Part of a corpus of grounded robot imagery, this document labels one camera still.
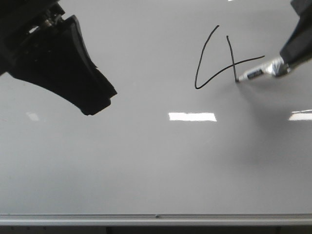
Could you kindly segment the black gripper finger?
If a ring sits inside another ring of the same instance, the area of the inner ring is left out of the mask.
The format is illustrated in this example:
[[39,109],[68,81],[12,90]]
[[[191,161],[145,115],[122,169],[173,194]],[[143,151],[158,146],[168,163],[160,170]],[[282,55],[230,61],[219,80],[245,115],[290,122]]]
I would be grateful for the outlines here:
[[299,17],[292,35],[280,51],[280,56],[288,68],[312,58],[312,2],[310,0],[292,0],[291,6]]

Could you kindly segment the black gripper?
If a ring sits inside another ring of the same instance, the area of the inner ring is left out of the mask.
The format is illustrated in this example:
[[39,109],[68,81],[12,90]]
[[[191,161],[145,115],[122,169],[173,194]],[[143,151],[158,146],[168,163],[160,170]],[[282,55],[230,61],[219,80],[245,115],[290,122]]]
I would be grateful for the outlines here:
[[117,91],[91,61],[76,16],[48,30],[16,65],[32,37],[30,31],[52,26],[64,14],[58,0],[2,0],[0,73],[10,70],[12,77],[59,95],[85,115],[95,115],[111,104]]

